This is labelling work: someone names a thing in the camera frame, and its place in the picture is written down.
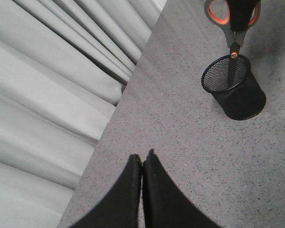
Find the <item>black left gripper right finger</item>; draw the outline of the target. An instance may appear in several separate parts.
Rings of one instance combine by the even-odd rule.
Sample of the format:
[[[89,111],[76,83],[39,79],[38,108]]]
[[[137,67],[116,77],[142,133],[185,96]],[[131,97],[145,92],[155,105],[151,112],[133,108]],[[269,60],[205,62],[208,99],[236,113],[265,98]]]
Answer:
[[[143,163],[142,200],[147,228],[218,228],[180,191],[151,149]]]

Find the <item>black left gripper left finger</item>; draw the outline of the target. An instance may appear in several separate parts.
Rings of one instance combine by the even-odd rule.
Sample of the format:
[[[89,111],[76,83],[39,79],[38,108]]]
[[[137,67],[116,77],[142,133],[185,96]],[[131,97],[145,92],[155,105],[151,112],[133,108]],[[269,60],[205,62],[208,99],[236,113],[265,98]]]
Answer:
[[[73,228],[136,228],[140,201],[142,163],[131,154],[121,175],[102,198]]]

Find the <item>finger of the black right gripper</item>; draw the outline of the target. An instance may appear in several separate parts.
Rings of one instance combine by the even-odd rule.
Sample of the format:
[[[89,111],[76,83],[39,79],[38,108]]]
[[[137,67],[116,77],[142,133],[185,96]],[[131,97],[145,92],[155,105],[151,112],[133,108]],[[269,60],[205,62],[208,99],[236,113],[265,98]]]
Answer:
[[[245,31],[257,21],[259,0],[227,0],[232,31]]]

